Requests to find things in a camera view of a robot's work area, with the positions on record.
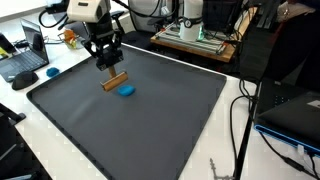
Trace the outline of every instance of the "wooden block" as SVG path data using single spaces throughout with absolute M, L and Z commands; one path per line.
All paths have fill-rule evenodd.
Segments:
M 117 76 L 117 73 L 116 73 L 116 70 L 114 69 L 114 66 L 111 66 L 108 69 L 109 69 L 110 78 L 114 78 Z
M 111 78 L 109 81 L 105 83 L 101 83 L 101 85 L 105 91 L 111 91 L 113 88 L 117 87 L 127 79 L 128 79 L 127 73 L 122 72 L 118 76 Z

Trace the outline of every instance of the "orange object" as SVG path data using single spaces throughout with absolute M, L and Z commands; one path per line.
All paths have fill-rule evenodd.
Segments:
M 66 29 L 63 34 L 65 42 L 71 42 L 76 39 L 74 32 L 70 29 Z

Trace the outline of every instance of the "white wall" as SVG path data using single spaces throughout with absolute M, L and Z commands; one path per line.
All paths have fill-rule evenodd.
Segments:
M 117 10 L 127 11 L 121 5 L 111 1 L 111 12 Z M 42 11 L 48 4 L 61 2 L 61 0 L 0 0 L 0 22 L 16 19 L 21 16 L 34 14 Z
M 10 16 L 16 13 L 23 13 L 33 9 L 45 7 L 46 0 L 0 0 L 1 11 L 0 18 Z

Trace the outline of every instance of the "computer mouse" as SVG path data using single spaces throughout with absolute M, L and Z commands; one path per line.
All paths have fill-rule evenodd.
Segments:
M 26 87 L 31 86 L 33 83 L 37 82 L 39 77 L 33 71 L 23 71 L 17 74 L 14 77 L 12 82 L 12 89 L 13 90 L 20 90 Z

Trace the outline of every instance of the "keyboard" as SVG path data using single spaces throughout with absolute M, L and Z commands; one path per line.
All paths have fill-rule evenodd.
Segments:
M 42 58 L 35 55 L 31 51 L 26 51 L 21 54 L 18 54 L 14 56 L 14 58 L 11 60 L 11 64 L 19 72 L 33 71 L 45 63 L 46 62 Z

